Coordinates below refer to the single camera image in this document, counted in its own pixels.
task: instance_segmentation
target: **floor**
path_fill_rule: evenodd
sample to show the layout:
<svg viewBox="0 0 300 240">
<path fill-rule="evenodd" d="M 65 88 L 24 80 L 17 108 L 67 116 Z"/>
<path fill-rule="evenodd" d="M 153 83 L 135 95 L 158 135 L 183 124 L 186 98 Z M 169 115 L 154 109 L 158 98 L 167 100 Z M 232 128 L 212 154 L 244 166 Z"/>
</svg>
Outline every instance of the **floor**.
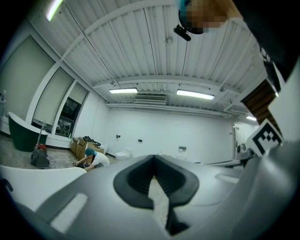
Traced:
<svg viewBox="0 0 300 240">
<path fill-rule="evenodd" d="M 72 163 L 77 161 L 74 154 L 69 150 L 58 150 L 48 148 L 48 159 L 51 169 L 72 167 Z M 116 164 L 114 157 L 106 155 L 110 164 Z M 13 146 L 12 140 L 0 134 L 0 165 L 37 169 L 30 164 L 31 153 L 22 152 Z M 148 197 L 154 202 L 154 217 L 159 224 L 164 227 L 167 220 L 169 199 L 163 192 L 156 179 L 152 179 Z"/>
<path fill-rule="evenodd" d="M 77 161 L 75 155 L 69 150 L 47 149 L 49 168 L 66 168 L 73 167 L 72 163 Z M 110 164 L 116 163 L 114 157 L 106 155 Z M 22 152 L 17 150 L 12 140 L 8 137 L 0 135 L 0 164 L 10 167 L 36 169 L 30 164 L 31 152 Z"/>
</svg>

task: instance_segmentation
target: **green bathtub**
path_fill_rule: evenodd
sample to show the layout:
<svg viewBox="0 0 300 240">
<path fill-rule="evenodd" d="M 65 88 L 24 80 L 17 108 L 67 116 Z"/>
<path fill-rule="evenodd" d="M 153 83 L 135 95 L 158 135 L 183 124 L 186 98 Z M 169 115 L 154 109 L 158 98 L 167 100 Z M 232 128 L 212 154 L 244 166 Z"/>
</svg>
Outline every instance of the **green bathtub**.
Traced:
<svg viewBox="0 0 300 240">
<path fill-rule="evenodd" d="M 38 135 L 41 130 L 25 122 L 12 112 L 8 114 L 10 136 L 15 148 L 24 152 L 32 152 L 38 142 Z M 43 130 L 39 142 L 46 144 L 47 136 L 48 133 Z"/>
</svg>

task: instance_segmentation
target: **fluorescent light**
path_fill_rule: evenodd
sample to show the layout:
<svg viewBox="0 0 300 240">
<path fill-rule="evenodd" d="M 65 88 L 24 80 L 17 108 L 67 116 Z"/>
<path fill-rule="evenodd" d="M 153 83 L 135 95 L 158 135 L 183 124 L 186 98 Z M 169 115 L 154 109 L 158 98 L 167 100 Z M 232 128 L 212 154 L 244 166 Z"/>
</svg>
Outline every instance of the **fluorescent light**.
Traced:
<svg viewBox="0 0 300 240">
<path fill-rule="evenodd" d="M 209 100 L 212 100 L 215 98 L 215 96 L 211 95 L 211 94 L 179 90 L 179 89 L 177 90 L 177 95 L 183 95 L 183 96 L 189 96 L 189 97 L 195 97 L 195 98 L 204 98 L 204 99 L 209 99 Z"/>
<path fill-rule="evenodd" d="M 252 120 L 252 121 L 256 121 L 256 118 L 254 118 L 254 117 L 247 116 L 246 118 L 249 120 Z"/>
<path fill-rule="evenodd" d="M 62 0 L 54 0 L 52 6 L 50 7 L 50 10 L 46 16 L 48 21 L 51 21 L 51 19 L 53 18 L 53 15 L 55 14 L 58 7 L 60 6 L 61 2 L 62 2 Z"/>
<path fill-rule="evenodd" d="M 111 93 L 137 93 L 136 88 L 120 88 L 120 89 L 110 89 Z"/>
</svg>

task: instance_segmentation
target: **toilet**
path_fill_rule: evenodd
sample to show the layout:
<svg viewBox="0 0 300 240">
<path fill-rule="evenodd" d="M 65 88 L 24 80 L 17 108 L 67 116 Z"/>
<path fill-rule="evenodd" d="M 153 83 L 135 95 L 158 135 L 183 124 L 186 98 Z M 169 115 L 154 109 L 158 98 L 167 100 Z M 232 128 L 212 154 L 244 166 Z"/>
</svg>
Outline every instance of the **toilet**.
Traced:
<svg viewBox="0 0 300 240">
<path fill-rule="evenodd" d="M 116 160 L 122 161 L 131 157 L 131 150 L 128 148 L 121 148 L 120 152 L 116 153 Z"/>
</svg>

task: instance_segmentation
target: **air vent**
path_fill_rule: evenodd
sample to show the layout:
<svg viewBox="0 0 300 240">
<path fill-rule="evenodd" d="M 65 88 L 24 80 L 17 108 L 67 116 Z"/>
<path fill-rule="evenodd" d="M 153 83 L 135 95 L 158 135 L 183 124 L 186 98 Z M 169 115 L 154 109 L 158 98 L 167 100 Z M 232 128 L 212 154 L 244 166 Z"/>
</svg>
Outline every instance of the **air vent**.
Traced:
<svg viewBox="0 0 300 240">
<path fill-rule="evenodd" d="M 167 97 L 165 94 L 149 94 L 149 93 L 139 93 L 135 95 L 135 100 L 140 102 L 158 102 L 158 103 L 165 103 Z"/>
</svg>

